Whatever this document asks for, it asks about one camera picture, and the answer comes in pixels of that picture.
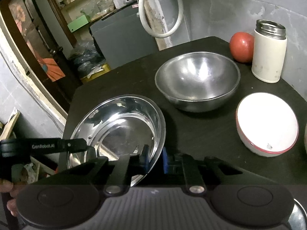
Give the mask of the person's left hand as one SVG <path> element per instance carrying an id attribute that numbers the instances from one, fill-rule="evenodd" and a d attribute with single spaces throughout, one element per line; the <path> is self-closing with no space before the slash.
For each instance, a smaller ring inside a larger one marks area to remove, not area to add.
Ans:
<path id="1" fill-rule="evenodd" d="M 8 196 L 5 202 L 6 209 L 13 217 L 17 217 L 18 210 L 16 206 L 16 198 L 14 197 L 14 184 L 10 181 L 1 179 L 1 193 Z"/>

